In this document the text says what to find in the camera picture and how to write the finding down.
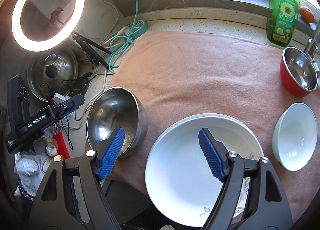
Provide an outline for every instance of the white plate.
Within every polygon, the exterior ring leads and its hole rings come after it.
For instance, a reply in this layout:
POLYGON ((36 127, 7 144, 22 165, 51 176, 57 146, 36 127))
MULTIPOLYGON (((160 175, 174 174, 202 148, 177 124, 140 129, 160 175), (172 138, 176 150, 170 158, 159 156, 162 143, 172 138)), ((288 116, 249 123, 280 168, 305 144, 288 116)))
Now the white plate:
POLYGON ((229 118, 229 119, 232 119, 238 123, 240 123, 241 125, 244 125, 246 128, 248 128, 248 130, 250 130, 249 127, 247 127, 244 123, 242 123, 240 120, 238 119, 235 119, 234 117, 230 117, 230 116, 227 116, 227 115, 224 115, 224 114, 218 114, 218 113, 202 113, 202 114, 196 114, 196 115, 193 115, 193 116, 190 116, 190 117, 186 117, 186 118, 183 118, 181 120, 179 120, 178 122, 175 122, 173 125, 170 125, 166 130, 164 130, 164 132, 158 137, 158 139, 155 141, 155 143, 153 144, 150 152, 152 151, 153 147, 157 144, 157 142, 159 141, 159 139, 164 136, 165 133, 167 133, 167 131, 171 130, 172 128, 176 127, 177 125, 185 122, 185 121, 188 121, 190 119, 193 119, 193 118, 197 118, 197 117, 225 117, 225 118, 229 118))
POLYGON ((312 110, 304 103, 294 103, 276 124, 272 138, 273 154, 285 169, 298 171, 310 160, 317 138, 317 120, 312 110))
MULTIPOLYGON (((213 177, 198 144, 198 133, 207 127, 217 141, 244 158, 259 159, 263 152, 254 134, 243 124, 225 117, 197 117, 168 130, 151 150, 146 166, 148 194, 171 220, 204 225, 222 183, 213 177)), ((235 215, 245 206, 248 179, 244 180, 235 215)))

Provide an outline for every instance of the red bowl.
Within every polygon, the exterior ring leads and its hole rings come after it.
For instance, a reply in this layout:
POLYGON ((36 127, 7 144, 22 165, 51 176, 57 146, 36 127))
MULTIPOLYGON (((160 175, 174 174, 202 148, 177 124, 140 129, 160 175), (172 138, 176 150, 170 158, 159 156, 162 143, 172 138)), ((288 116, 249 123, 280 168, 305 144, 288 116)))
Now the red bowl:
POLYGON ((285 88, 296 97, 308 96, 318 87, 318 77, 312 62, 295 47, 283 50, 280 76, 285 88))

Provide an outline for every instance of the ring light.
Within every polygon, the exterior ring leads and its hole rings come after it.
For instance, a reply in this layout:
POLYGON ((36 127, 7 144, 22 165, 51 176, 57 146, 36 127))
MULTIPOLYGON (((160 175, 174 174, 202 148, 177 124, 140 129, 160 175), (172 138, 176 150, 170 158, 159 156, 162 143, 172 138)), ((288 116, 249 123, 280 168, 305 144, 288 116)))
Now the ring light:
POLYGON ((21 28, 21 13, 27 0, 18 0, 12 14, 12 33, 16 42, 24 49, 32 52, 41 52, 51 49, 67 38, 78 24, 84 8, 84 0, 75 0, 75 8, 69 22, 54 37, 46 41, 33 41, 25 36, 21 28))

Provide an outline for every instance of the chrome faucet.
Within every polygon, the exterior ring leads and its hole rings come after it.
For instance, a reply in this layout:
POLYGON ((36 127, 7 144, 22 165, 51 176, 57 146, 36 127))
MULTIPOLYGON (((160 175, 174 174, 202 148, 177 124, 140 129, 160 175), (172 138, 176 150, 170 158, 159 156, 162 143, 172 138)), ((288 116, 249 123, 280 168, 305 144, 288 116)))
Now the chrome faucet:
POLYGON ((309 39, 307 46, 304 49, 304 53, 307 55, 309 60, 312 62, 313 67, 315 68, 316 72, 320 72, 320 67, 317 61, 315 60, 315 53, 318 49, 318 43, 320 41, 320 20, 318 21, 318 25, 315 31, 315 34, 312 39, 309 39))

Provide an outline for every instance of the glove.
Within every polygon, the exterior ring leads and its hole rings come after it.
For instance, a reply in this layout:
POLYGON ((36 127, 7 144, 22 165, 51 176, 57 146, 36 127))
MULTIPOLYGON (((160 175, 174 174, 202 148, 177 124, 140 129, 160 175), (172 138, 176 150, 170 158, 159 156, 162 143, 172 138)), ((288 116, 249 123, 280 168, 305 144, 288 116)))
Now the glove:
POLYGON ((53 157, 57 155, 57 142, 53 139, 40 138, 34 145, 44 146, 44 153, 35 154, 33 151, 21 152, 13 172, 18 174, 18 189, 20 193, 33 201, 41 180, 47 171, 53 157))

